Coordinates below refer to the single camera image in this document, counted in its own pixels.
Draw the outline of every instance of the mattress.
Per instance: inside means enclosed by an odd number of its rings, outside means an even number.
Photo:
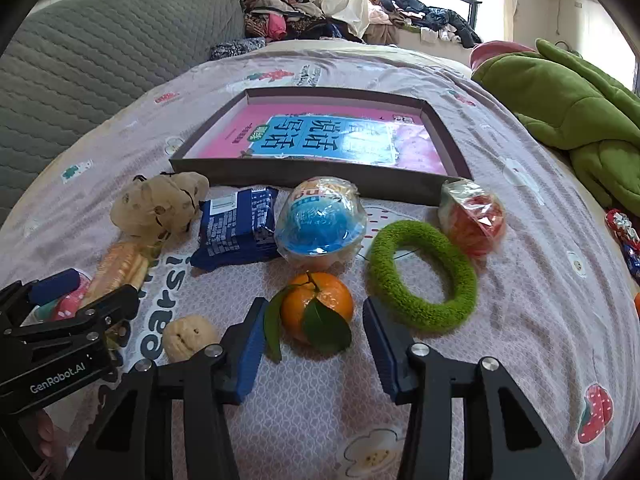
[[[118,190],[136,174],[170,171],[168,153],[175,145],[245,88],[313,84],[425,99],[448,127],[475,181],[504,203],[509,228],[500,251],[489,257],[479,275],[478,304],[468,321],[440,337],[415,335],[448,358],[498,358],[540,414],[577,479],[603,478],[640,422],[640,325],[633,304],[637,288],[604,228],[603,212],[586,200],[569,170],[508,110],[446,63],[401,49],[340,42],[299,42],[285,48],[192,68],[151,90],[59,156],[0,229],[0,283],[41,278],[67,267],[94,272],[108,245],[120,236],[108,216]],[[255,77],[269,73],[276,77]],[[213,187],[209,197],[231,191]],[[281,193],[276,211],[285,197]],[[434,208],[367,198],[363,202],[437,224]],[[198,313],[223,331],[244,317],[255,296],[270,298],[296,273],[282,259],[197,272],[188,261],[196,247],[193,222],[190,233],[169,241],[150,270],[131,340],[122,349],[120,373],[142,357],[165,362],[159,342],[169,320]],[[435,262],[408,254],[396,264],[414,294],[444,299],[449,282]],[[226,408],[241,478],[396,477],[408,409],[393,405],[383,393],[364,335],[359,306],[370,294],[366,268],[358,257],[332,269],[358,306],[352,346],[318,360],[309,350],[285,344],[280,364],[261,361],[244,405]],[[62,400],[47,409],[66,452],[73,453],[115,385],[99,381],[72,402]],[[612,400],[613,415],[601,433],[583,443],[582,418],[596,385]],[[451,478],[460,479],[462,408],[459,403],[454,408]],[[181,427],[177,405],[177,479],[186,478]],[[395,435],[384,443],[388,458],[373,464],[371,453],[380,443],[368,440],[372,428]],[[349,462],[344,451],[355,449],[352,446],[359,451]],[[58,458],[64,462],[67,455]]]
[[[0,224],[82,135],[237,38],[239,0],[62,0],[28,16],[0,57]]]

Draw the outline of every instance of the pink pillow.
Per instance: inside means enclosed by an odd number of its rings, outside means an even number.
[[[511,54],[512,52],[535,52],[528,46],[521,45],[519,43],[513,43],[513,41],[488,41],[487,43],[481,43],[471,52],[471,70],[474,72],[482,65],[487,59],[491,59],[500,54]]]

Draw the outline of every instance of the bed sheet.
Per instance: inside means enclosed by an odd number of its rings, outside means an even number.
[[[478,306],[469,320],[440,337],[420,336],[449,358],[500,359],[577,478],[602,478],[640,421],[640,326],[620,250],[594,221],[597,212],[566,168],[487,92],[425,55],[384,47],[358,51],[344,44],[264,49],[205,63],[148,92],[60,155],[20,200],[0,230],[0,283],[67,267],[93,272],[118,239],[108,215],[118,190],[135,174],[170,170],[168,153],[238,92],[277,85],[370,89],[430,102],[474,179],[504,203],[509,229],[502,251],[489,258],[479,277]],[[209,195],[228,192],[212,188]],[[433,208],[364,202],[437,224]],[[170,241],[149,272],[132,339],[122,352],[123,371],[142,356],[164,362],[159,339],[170,319],[200,313],[224,330],[243,318],[255,296],[271,297],[294,275],[282,259],[197,272],[188,263],[197,245],[196,224],[189,235]],[[397,265],[415,294],[443,300],[449,283],[438,264],[408,254]],[[284,345],[281,364],[262,360],[245,404],[226,411],[243,479],[395,478],[408,410],[389,403],[382,392],[362,328],[366,261],[358,257],[333,272],[358,306],[353,344],[325,360]],[[584,397],[594,384],[610,395],[614,415],[602,434],[581,444]],[[113,387],[94,383],[50,407],[68,453]],[[463,429],[460,405],[455,406],[451,477],[459,479]],[[176,406],[174,429],[181,424]],[[183,479],[180,431],[174,437],[174,473]]]

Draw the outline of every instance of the clear plastic wrapper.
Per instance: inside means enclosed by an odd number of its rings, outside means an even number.
[[[506,232],[502,203],[471,180],[442,185],[440,227],[469,258],[481,260],[495,251]]]
[[[347,180],[316,176],[296,187],[275,230],[278,252],[305,270],[325,270],[355,257],[367,230],[358,189]]]

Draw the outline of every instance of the pile of clothes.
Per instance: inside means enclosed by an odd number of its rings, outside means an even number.
[[[246,54],[271,41],[337,38],[363,43],[347,23],[325,16],[315,0],[241,0],[241,5],[246,38],[215,45],[210,60]]]
[[[420,38],[428,43],[436,40],[455,41],[464,48],[482,43],[458,13],[450,9],[428,7],[420,0],[369,0],[369,22],[365,33],[367,43],[396,44],[398,28],[417,29]]]

